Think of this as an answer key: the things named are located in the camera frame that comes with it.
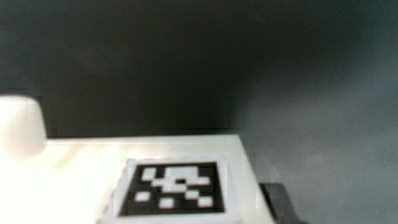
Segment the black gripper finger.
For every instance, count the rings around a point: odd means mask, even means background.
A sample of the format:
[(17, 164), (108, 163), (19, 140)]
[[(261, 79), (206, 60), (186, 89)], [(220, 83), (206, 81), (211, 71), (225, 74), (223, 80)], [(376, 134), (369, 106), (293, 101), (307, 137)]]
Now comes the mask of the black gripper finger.
[(280, 183), (261, 183), (259, 187), (275, 224), (305, 224), (294, 213), (284, 185)]

